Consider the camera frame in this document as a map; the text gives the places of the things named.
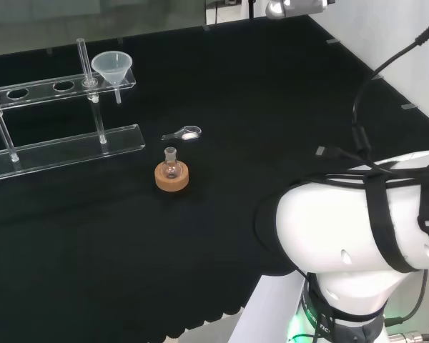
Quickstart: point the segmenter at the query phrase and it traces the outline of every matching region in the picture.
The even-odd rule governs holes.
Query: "green light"
[[[302,320],[307,320],[306,317],[301,318],[301,316],[295,315],[291,322],[289,323],[289,327],[287,328],[287,341],[289,343],[309,343],[311,342],[311,338],[309,337],[298,337],[294,340],[292,338],[296,334],[304,334],[304,327],[302,325]]]

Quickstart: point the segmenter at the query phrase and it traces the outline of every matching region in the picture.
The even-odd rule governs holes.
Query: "black tablecloth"
[[[328,45],[310,18],[256,20],[88,44],[122,50],[137,85],[101,96],[106,128],[138,124],[146,149],[0,181],[0,343],[161,342],[235,313],[261,273],[285,273],[255,241],[265,195],[340,161],[352,149],[350,108],[368,73]],[[0,56],[0,86],[81,72],[77,48]],[[429,119],[383,80],[360,115],[385,158],[429,149]],[[6,113],[16,145],[94,131],[85,98]],[[199,141],[172,142],[190,170],[165,194],[154,168],[184,125]]]

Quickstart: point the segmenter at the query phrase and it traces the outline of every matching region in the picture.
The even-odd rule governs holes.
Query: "white powder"
[[[198,138],[199,134],[197,132],[187,132],[186,134],[183,134],[181,139],[183,141],[188,141],[190,139]]]

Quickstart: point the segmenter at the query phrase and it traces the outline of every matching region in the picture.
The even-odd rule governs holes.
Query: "floor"
[[[237,3],[236,5],[224,5],[222,1],[218,1],[217,20],[215,3],[207,5],[207,25],[240,20],[242,5],[240,0],[237,0]]]

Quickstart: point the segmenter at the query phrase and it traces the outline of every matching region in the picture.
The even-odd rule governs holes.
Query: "test tube rack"
[[[120,103],[119,92],[136,84],[132,70],[128,68],[122,81],[112,85],[101,73],[92,73],[84,40],[78,39],[77,44],[83,74],[0,87],[0,137],[6,147],[0,150],[0,179],[144,148],[143,136],[137,124],[105,130],[100,114],[99,94],[114,91]],[[88,98],[97,132],[14,146],[5,125],[4,111],[76,96]]]

